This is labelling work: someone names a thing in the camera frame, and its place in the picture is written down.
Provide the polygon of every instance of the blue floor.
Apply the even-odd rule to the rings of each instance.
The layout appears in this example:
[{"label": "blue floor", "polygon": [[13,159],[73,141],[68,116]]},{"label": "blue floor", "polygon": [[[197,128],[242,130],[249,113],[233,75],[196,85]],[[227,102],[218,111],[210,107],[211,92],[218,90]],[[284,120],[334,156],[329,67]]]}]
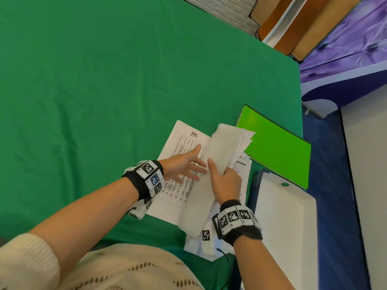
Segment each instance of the blue floor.
[{"label": "blue floor", "polygon": [[317,202],[319,290],[369,290],[340,112],[303,114],[303,131],[312,144],[307,191]]}]

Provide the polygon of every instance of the knit sweater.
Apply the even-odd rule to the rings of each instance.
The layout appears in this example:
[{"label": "knit sweater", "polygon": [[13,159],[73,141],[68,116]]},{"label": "knit sweater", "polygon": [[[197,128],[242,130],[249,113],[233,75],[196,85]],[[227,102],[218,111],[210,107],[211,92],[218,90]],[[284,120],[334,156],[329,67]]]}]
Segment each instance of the knit sweater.
[{"label": "knit sweater", "polygon": [[22,234],[0,248],[0,290],[203,289],[173,254],[152,246],[114,244],[87,253],[61,282],[51,247]]}]

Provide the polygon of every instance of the wire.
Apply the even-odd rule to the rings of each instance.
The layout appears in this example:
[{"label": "wire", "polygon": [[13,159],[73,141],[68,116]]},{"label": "wire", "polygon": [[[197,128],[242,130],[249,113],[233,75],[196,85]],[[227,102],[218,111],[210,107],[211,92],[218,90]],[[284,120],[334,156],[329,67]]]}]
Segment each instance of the wire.
[{"label": "wire", "polygon": [[[216,250],[217,250],[217,251],[220,251],[221,253],[223,253],[223,255],[226,257],[228,263],[230,264],[230,268],[231,268],[231,272],[232,272],[232,271],[233,271],[233,266],[231,265],[231,262],[230,262],[230,260],[228,259],[227,255],[223,252],[223,250],[221,250],[221,249],[219,249],[219,248],[217,248]],[[228,284],[228,281],[223,285],[222,288],[220,288],[220,290],[223,290],[223,289],[227,286],[227,284]]]}]

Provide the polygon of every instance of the sweater sleeve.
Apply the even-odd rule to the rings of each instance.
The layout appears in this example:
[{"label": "sweater sleeve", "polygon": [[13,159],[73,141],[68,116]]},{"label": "sweater sleeve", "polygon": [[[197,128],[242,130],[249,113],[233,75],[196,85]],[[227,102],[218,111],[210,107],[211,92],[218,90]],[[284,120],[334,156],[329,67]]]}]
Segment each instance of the sweater sleeve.
[{"label": "sweater sleeve", "polygon": [[54,290],[59,276],[53,250],[34,234],[19,235],[0,248],[0,289]]}]

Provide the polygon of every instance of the gray wall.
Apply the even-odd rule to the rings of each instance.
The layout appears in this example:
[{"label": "gray wall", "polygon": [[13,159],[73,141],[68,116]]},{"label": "gray wall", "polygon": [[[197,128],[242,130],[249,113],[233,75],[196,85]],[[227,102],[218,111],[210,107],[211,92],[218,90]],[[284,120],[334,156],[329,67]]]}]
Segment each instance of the gray wall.
[{"label": "gray wall", "polygon": [[186,0],[225,22],[254,34],[258,24],[249,18],[256,0]]},{"label": "gray wall", "polygon": [[387,285],[387,85],[341,111],[371,287],[384,290]]}]

